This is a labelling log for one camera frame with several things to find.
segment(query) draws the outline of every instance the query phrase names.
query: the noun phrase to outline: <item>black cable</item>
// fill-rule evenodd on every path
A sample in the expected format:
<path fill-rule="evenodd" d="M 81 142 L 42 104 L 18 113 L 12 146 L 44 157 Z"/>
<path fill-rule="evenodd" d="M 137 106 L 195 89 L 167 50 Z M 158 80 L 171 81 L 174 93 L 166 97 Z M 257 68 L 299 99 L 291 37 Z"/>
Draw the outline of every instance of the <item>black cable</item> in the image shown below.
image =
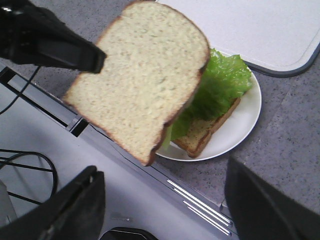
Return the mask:
<path fill-rule="evenodd" d="M 0 111 L 0 115 L 5 113 L 9 108 L 11 108 L 11 106 L 18 100 L 18 98 L 24 93 L 24 91 L 26 90 L 26 88 L 28 87 L 28 85 L 31 83 L 31 81 L 34 79 L 34 77 L 36 76 L 36 74 L 38 73 L 38 71 L 40 70 L 41 66 L 38 66 L 34 73 L 32 74 L 32 76 L 30 77 L 30 79 L 26 82 L 26 84 L 24 85 L 24 87 L 20 90 L 20 92 L 15 96 L 15 98 L 12 100 L 12 102 L 10 102 L 10 104 L 8 106 L 6 106 L 2 111 Z"/>
<path fill-rule="evenodd" d="M 50 197 L 52 197 L 57 192 L 57 188 L 58 188 L 58 173 L 57 173 L 55 165 L 53 164 L 53 162 L 47 156 L 45 156 L 45 155 L 43 155 L 43 154 L 41 154 L 39 152 L 35 152 L 35 151 L 17 151 L 17 150 L 9 150 L 9 149 L 0 149 L 0 152 L 15 153 L 15 155 L 12 155 L 11 157 L 2 157 L 2 159 L 4 159 L 5 161 L 1 161 L 0 162 L 0 170 L 5 165 L 7 165 L 7 163 L 12 162 L 13 160 L 15 160 L 17 158 L 20 158 L 20 157 L 23 157 L 23 156 L 33 155 L 33 156 L 37 156 L 37 157 L 40 157 L 40 158 L 44 159 L 49 164 L 49 166 L 51 168 L 50 172 L 52 172 L 52 189 L 51 189 Z M 17 195 L 17 194 L 12 193 L 12 192 L 11 192 L 11 196 L 23 199 L 23 200 L 31 202 L 31 203 L 36 203 L 37 202 L 35 200 L 29 201 L 29 198 Z"/>

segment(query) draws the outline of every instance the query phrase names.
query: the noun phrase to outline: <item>white plate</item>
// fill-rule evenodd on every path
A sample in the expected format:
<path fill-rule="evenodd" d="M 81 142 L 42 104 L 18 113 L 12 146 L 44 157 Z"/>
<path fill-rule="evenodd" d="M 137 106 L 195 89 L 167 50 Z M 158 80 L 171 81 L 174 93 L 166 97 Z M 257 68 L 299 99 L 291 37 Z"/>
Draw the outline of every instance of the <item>white plate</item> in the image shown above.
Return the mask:
<path fill-rule="evenodd" d="M 261 111 L 261 90 L 253 73 L 251 81 L 252 88 L 241 97 L 240 104 L 212 135 L 211 140 L 198 157 L 189 157 L 186 151 L 173 142 L 170 142 L 168 149 L 160 148 L 156 154 L 176 161 L 202 161 L 224 154 L 241 143 L 256 125 Z"/>

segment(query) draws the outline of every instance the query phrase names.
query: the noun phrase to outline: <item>sandwich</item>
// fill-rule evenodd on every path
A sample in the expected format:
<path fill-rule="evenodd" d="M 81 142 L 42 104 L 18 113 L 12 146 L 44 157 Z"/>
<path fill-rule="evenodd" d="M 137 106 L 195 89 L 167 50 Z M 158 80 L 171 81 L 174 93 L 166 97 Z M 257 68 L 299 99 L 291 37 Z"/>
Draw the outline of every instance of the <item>sandwich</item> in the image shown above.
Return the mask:
<path fill-rule="evenodd" d="M 202 110 L 194 106 L 207 97 L 198 94 L 210 85 L 208 67 L 219 53 L 182 13 L 134 1 L 96 45 L 107 55 L 101 72 L 79 74 L 64 101 L 144 166 L 153 163 L 162 144 L 182 140 L 193 122 L 189 117 L 198 119 L 204 110 L 200 115 L 209 119 L 208 103 Z"/>

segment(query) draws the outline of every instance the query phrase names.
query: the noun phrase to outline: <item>granite countertop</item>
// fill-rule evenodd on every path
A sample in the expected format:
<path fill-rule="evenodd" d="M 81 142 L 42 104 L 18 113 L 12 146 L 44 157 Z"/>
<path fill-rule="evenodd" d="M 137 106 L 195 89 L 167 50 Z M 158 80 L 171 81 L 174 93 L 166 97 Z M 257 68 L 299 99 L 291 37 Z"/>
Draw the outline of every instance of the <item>granite countertop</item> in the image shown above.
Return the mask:
<path fill-rule="evenodd" d="M 89 41 L 120 14 L 131 0 L 31 0 L 52 10 L 58 18 Z M 23 77 L 35 66 L 15 65 L 1 59 Z M 262 109 L 250 135 L 233 150 L 213 159 L 179 162 L 158 157 L 156 162 L 183 182 L 220 204 L 230 156 L 287 196 L 320 214 L 320 56 L 295 77 L 275 78 L 253 72 L 262 92 Z M 77 71 L 43 67 L 34 83 L 61 98 Z"/>

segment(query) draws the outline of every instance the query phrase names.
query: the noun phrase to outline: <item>toast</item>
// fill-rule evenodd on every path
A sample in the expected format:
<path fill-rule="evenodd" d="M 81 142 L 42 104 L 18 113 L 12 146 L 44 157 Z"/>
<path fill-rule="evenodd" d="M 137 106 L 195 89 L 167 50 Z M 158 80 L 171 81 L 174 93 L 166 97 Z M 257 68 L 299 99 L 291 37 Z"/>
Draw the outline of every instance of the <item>toast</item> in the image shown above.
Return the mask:
<path fill-rule="evenodd" d="M 81 73 L 64 101 L 143 165 L 197 91 L 210 59 L 201 30 L 153 1 L 130 3 L 100 36 L 99 74 Z"/>
<path fill-rule="evenodd" d="M 222 116 L 212 120 L 195 119 L 186 136 L 179 137 L 173 142 L 185 150 L 190 158 L 197 158 L 207 146 L 212 135 L 225 123 L 232 112 L 240 103 L 240 98 L 236 98 L 229 110 Z"/>

